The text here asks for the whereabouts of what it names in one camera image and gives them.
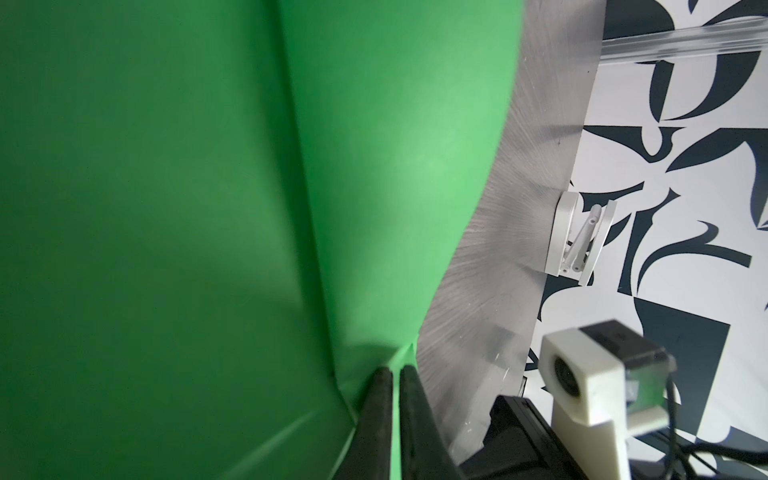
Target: metal plate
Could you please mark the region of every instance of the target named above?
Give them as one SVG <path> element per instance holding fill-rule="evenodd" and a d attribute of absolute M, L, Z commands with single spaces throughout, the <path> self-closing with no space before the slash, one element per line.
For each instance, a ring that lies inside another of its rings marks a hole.
<path fill-rule="evenodd" d="M 454 462 L 482 447 L 488 411 L 521 385 L 560 193 L 568 186 L 605 0 L 531 0 L 511 107 L 482 199 L 432 301 L 418 361 Z"/>

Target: green screen fabric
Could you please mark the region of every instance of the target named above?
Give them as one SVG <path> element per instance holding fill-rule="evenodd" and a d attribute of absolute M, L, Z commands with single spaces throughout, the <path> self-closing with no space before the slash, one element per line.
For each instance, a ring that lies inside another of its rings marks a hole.
<path fill-rule="evenodd" d="M 284 0 L 336 378 L 415 342 L 485 186 L 522 0 Z"/>
<path fill-rule="evenodd" d="M 281 51 L 265 2 L 6 2 L 0 478 L 328 475 Z"/>
<path fill-rule="evenodd" d="M 521 1 L 417 3 L 6 2 L 0 478 L 327 478 L 511 91 Z"/>

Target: white plastic bracket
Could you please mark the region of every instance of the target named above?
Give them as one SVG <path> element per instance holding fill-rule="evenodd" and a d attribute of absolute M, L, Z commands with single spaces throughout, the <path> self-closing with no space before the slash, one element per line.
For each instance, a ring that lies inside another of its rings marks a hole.
<path fill-rule="evenodd" d="M 605 245 L 608 231 L 616 215 L 617 203 L 616 200 L 609 200 L 605 208 L 593 205 L 587 220 L 569 246 L 568 236 L 575 227 L 573 218 L 578 197 L 577 192 L 567 191 L 560 196 L 554 211 L 554 223 L 544 271 L 552 276 L 569 273 L 569 276 L 577 276 L 578 284 L 584 286 L 589 282 Z"/>

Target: camera lens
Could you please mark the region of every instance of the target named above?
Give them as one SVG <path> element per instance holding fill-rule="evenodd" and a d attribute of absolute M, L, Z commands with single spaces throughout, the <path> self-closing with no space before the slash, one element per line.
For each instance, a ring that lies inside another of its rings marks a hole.
<path fill-rule="evenodd" d="M 554 359 L 554 375 L 558 377 L 558 382 L 563 387 L 563 390 L 570 396 L 578 397 L 581 393 L 578 389 L 578 383 L 576 383 L 576 377 L 571 371 L 571 367 L 560 357 Z"/>

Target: abstract graphic pattern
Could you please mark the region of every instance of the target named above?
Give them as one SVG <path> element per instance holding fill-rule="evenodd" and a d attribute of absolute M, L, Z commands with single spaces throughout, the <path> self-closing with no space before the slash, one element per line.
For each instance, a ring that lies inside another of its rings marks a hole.
<path fill-rule="evenodd" d="M 629 25 L 617 20 L 625 3 L 609 0 L 607 34 L 768 16 L 768 4 L 752 0 L 643 0 Z M 639 25 L 643 18 L 652 21 Z M 547 279 L 524 392 L 545 417 L 543 335 L 615 318 L 677 359 L 683 443 L 768 447 L 765 85 L 768 54 L 758 51 L 598 69 L 569 187 L 581 194 L 574 222 L 594 204 L 617 200 L 618 209 L 588 286 Z M 629 446 L 630 457 L 646 460 L 667 449 L 650 435 Z M 723 473 L 768 479 L 765 470 L 705 457 Z"/>

